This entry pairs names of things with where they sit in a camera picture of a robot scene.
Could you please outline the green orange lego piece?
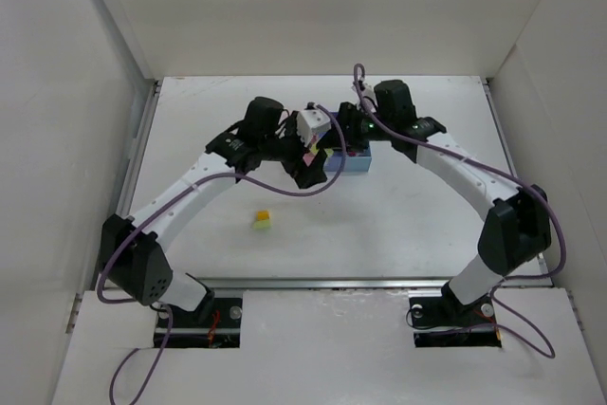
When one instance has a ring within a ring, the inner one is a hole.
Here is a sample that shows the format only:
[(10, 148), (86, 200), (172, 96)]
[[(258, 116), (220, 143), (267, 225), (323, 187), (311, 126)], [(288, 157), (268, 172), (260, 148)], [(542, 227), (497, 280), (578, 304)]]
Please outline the green orange lego piece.
[(255, 219), (252, 223), (252, 227), (255, 230), (266, 230), (272, 226), (270, 211), (263, 210), (255, 213)]

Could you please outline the green yellow lego assembly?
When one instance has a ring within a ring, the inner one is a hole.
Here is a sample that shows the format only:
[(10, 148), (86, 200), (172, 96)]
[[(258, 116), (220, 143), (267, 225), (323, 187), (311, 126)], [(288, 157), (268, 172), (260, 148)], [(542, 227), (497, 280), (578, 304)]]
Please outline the green yellow lego assembly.
[(308, 168), (313, 164), (316, 164), (323, 169), (326, 161), (333, 155), (332, 149), (322, 149), (319, 147), (321, 138), (321, 136), (315, 135), (310, 141), (303, 145), (303, 164)]

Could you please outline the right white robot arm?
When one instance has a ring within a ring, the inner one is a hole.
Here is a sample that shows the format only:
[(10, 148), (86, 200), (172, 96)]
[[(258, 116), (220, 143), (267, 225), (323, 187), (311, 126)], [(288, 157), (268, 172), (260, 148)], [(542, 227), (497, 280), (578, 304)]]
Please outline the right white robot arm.
[(441, 178), (477, 212), (483, 227), (477, 252), (441, 289), (440, 309), (449, 318), (466, 312), (522, 264), (551, 244), (547, 197), (538, 186), (477, 162), (432, 117), (416, 113), (410, 88), (401, 80), (370, 87), (354, 82), (358, 103), (340, 105), (346, 144), (360, 148), (388, 141), (412, 163)]

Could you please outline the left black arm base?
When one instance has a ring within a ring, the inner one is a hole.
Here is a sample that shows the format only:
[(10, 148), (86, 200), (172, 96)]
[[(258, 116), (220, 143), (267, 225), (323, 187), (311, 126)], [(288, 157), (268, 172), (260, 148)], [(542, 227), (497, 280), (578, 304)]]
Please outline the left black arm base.
[(174, 349), (233, 349), (240, 347), (241, 322), (243, 317), (243, 294), (235, 291), (219, 291), (212, 307), (203, 321), (198, 321), (191, 312), (171, 305), (173, 326), (169, 326), (168, 314), (158, 306), (153, 333), (153, 346), (159, 348), (166, 336), (167, 348)]

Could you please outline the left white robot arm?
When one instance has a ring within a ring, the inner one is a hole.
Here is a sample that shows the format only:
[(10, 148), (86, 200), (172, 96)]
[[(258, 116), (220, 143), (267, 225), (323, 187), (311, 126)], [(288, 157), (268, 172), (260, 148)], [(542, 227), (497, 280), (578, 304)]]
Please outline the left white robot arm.
[(194, 276), (173, 270), (167, 256), (170, 245), (214, 198), (249, 180), (250, 172), (265, 161), (284, 166), (299, 188), (298, 197), (324, 190), (325, 155), (311, 161), (305, 156), (332, 125), (332, 116), (314, 103), (287, 115), (278, 101), (253, 99), (244, 117), (212, 139), (161, 195), (131, 215), (106, 219), (101, 229), (99, 299), (110, 301), (103, 289), (112, 282), (126, 293), (128, 303), (165, 305), (197, 324), (205, 321), (214, 293)]

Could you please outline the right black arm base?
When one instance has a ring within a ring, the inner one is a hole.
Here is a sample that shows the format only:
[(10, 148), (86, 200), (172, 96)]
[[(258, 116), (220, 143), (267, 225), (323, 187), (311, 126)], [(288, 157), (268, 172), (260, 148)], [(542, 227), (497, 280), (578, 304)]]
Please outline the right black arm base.
[(413, 296), (406, 323), (414, 330), (416, 348), (502, 347), (489, 296), (455, 315), (442, 307), (441, 296)]

